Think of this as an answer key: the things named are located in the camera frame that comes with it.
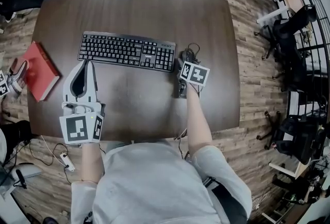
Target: brown table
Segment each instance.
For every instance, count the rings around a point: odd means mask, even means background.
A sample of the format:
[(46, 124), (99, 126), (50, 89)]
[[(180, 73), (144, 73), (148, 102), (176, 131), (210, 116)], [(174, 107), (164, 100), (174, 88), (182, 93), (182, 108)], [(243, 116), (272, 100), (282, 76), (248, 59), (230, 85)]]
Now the brown table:
[[(201, 103), (212, 131), (239, 125), (240, 82), (236, 41), (225, 0), (46, 0), (33, 40), (41, 42), (62, 78), (45, 102), (28, 93), (31, 130), (62, 137), (62, 87), (75, 65), (85, 30), (191, 42), (211, 68)], [(186, 100), (173, 97), (175, 73), (95, 63), (98, 99), (106, 104), (102, 139), (170, 138), (186, 127)]]

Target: wooden floor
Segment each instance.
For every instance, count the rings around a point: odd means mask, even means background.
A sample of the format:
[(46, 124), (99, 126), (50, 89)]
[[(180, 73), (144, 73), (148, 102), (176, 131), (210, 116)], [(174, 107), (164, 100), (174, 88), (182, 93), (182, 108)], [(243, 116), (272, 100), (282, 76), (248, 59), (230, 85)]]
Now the wooden floor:
[[(261, 60), (269, 44), (253, 35), (253, 31), (259, 31), (256, 19), (261, 14), (274, 10), (275, 5), (272, 0), (227, 1), (233, 17), (240, 67), (240, 126), (233, 130), (215, 132), (213, 135), (215, 144), (236, 173), (250, 187), (254, 198), (263, 197), (260, 208), (253, 210), (251, 215), (251, 219), (258, 222), (261, 212), (269, 211), (281, 192), (271, 185), (275, 171), (271, 170), (268, 163), (285, 162), (288, 168), (296, 163), (275, 150), (265, 151), (265, 143), (256, 140), (258, 134), (262, 135), (270, 129), (264, 116), (266, 110), (273, 116), (276, 111), (286, 113), (287, 95), (281, 92), (279, 81), (272, 80), (272, 75), (277, 74), (280, 69), (273, 58)], [(5, 51), (2, 70), (6, 70), (13, 58), (22, 55), (29, 46), (38, 12), (38, 9), (34, 9), (23, 19), (14, 19), (6, 26), (5, 33), (0, 35), (0, 52)], [(11, 113), (10, 119), (13, 121), (28, 120), (26, 90), (18, 102), (6, 102), (4, 109)], [(58, 141), (63, 142), (51, 137), (45, 139), (51, 149)], [(186, 140), (184, 139), (181, 144), (185, 150)], [(41, 157), (46, 162), (52, 160), (42, 139), (32, 140), (31, 149), (34, 156)], [(61, 147), (55, 151), (56, 155), (61, 152)], [(77, 171), (68, 173), (68, 178), (70, 181), (79, 180), (80, 149), (69, 147), (69, 156)], [(43, 165), (32, 158), (28, 147), (25, 147), (18, 157), (19, 162), (33, 162), (43, 169), (41, 176), (29, 181), (28, 190), (18, 188), (14, 191), (25, 212), (31, 213), (38, 220), (46, 216), (59, 219), (62, 211), (70, 212), (71, 188), (63, 173), (63, 166), (57, 161), (49, 167)]]

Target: hair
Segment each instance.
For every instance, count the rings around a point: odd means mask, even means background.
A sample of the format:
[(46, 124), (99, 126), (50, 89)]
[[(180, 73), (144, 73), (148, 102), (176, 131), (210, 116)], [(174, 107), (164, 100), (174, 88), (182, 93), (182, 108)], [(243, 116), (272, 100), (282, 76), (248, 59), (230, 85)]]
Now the hair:
[(325, 196), (324, 197), (327, 198), (328, 196), (330, 196), (330, 186), (328, 187), (327, 190), (325, 190)]

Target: power strip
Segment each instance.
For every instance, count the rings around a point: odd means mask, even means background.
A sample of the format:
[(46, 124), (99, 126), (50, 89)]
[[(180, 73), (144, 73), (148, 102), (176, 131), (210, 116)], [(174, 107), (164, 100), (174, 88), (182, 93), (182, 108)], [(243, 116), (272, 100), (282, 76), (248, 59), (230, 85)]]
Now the power strip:
[(62, 153), (60, 154), (60, 157), (62, 158), (64, 164), (65, 164), (66, 166), (69, 166), (69, 167), (67, 167), (67, 169), (68, 169), (69, 171), (73, 172), (73, 171), (76, 169), (76, 168), (74, 167), (72, 161), (70, 160), (69, 156), (67, 156), (67, 154), (66, 154), (65, 152), (62, 152)]

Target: book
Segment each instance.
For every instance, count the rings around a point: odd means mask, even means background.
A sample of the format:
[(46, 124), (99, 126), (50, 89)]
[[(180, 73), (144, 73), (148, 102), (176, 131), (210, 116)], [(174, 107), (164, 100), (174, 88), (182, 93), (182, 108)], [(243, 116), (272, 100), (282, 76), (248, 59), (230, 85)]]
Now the book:
[(22, 57), (29, 62), (26, 73), (28, 89), (38, 102), (45, 100), (59, 80), (59, 72), (38, 42), (32, 42)]

